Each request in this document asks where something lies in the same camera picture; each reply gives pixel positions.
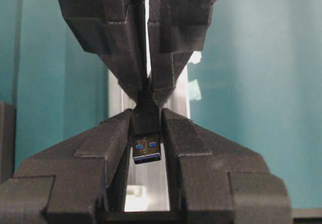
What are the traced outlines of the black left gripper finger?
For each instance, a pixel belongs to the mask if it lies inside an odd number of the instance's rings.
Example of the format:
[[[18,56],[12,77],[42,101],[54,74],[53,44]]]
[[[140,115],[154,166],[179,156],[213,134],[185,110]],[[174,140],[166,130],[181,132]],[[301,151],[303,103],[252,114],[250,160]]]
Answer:
[[[284,182],[263,157],[162,111],[170,209],[185,223],[292,223]]]

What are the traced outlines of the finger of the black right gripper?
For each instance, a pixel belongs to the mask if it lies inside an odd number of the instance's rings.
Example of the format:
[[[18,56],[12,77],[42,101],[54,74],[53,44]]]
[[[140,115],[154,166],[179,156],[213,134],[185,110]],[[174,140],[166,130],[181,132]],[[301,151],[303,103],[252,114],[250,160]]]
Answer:
[[[194,51],[203,49],[216,0],[149,0],[152,89],[162,107]]]
[[[146,83],[145,0],[58,0],[86,52],[94,53],[137,100]]]

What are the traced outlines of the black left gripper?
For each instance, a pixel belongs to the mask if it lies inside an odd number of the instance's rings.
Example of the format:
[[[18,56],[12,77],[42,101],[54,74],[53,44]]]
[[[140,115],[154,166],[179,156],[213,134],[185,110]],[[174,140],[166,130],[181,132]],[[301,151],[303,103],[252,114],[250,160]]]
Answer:
[[[1,223],[97,223],[100,211],[123,211],[130,115],[24,159],[13,175],[16,108],[1,101]]]

